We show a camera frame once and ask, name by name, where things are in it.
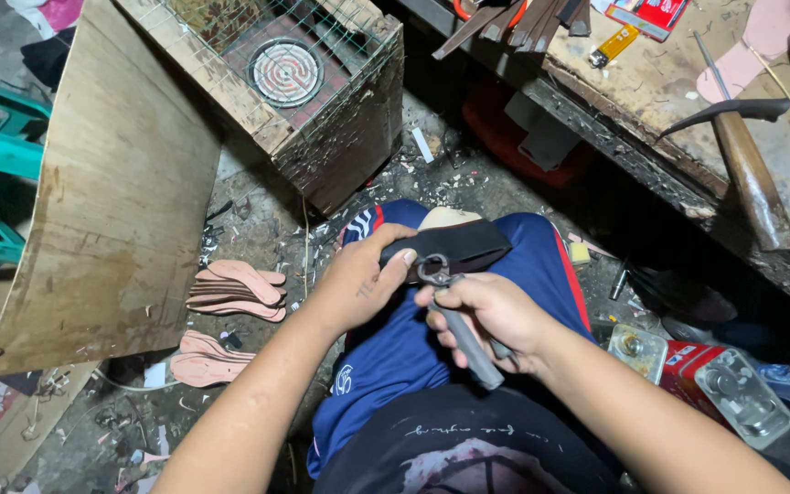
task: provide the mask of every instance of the metal hammer head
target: metal hammer head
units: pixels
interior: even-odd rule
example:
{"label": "metal hammer head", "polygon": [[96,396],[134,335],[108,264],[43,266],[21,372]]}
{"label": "metal hammer head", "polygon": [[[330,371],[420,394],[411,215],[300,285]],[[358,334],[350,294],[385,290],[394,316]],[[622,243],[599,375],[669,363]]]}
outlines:
{"label": "metal hammer head", "polygon": [[738,112],[742,118],[760,118],[774,122],[776,118],[787,112],[788,108],[790,108],[790,101],[787,97],[780,99],[728,99],[672,124],[656,140],[661,140],[666,135],[687,129],[694,124],[712,121],[712,118],[715,118],[719,113]]}

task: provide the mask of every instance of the yellow sponge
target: yellow sponge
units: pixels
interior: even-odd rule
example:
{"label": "yellow sponge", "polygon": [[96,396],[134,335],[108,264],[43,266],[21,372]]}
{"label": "yellow sponge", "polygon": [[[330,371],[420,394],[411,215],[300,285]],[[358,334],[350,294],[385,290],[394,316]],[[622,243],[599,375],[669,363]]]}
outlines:
{"label": "yellow sponge", "polygon": [[569,245],[569,259],[571,265],[587,264],[590,262],[590,251],[584,243],[572,242]]}

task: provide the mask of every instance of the hand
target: hand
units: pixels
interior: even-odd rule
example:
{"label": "hand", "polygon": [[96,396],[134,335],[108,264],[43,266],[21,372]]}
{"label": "hand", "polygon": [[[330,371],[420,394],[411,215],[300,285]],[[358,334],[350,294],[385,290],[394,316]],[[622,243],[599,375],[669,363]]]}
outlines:
{"label": "hand", "polygon": [[[492,273],[467,274],[453,286],[434,291],[434,286],[424,286],[414,297],[421,307],[432,301],[447,309],[461,309],[466,314],[471,332],[492,361],[509,373],[539,376],[544,362],[540,352],[547,328],[564,330],[565,326],[551,317],[515,285],[510,279]],[[455,337],[447,328],[443,314],[430,310],[428,325],[438,333],[438,341],[453,349],[453,361],[462,368],[468,366],[465,354],[456,348]],[[511,348],[520,360],[520,368],[510,359],[498,360],[492,351],[489,336],[496,337]]]}
{"label": "hand", "polygon": [[380,271],[380,252],[414,235],[414,229],[384,223],[365,240],[347,244],[335,254],[302,309],[312,310],[335,338],[369,321],[404,283],[407,269],[416,260],[416,251],[404,249]]}

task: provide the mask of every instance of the wooden hammer handle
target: wooden hammer handle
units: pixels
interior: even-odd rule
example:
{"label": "wooden hammer handle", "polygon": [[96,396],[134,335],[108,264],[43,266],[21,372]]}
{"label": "wooden hammer handle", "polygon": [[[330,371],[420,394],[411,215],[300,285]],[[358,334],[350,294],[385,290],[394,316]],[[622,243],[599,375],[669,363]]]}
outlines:
{"label": "wooden hammer handle", "polygon": [[726,112],[716,115],[713,124],[730,180],[737,187],[761,250],[790,249],[788,215],[745,121],[737,112]]}

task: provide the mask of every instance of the white logo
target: white logo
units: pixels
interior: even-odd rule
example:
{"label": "white logo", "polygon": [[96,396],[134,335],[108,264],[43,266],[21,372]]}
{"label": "white logo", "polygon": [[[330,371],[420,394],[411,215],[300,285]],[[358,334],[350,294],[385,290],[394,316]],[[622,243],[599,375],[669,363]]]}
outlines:
{"label": "white logo", "polygon": [[337,381],[335,382],[335,395],[345,395],[352,389],[352,378],[349,373],[352,372],[352,365],[344,365],[337,373]]}
{"label": "white logo", "polygon": [[363,213],[358,214],[355,219],[349,222],[346,230],[356,232],[359,240],[368,236],[368,233],[370,233],[370,209],[365,209]]}

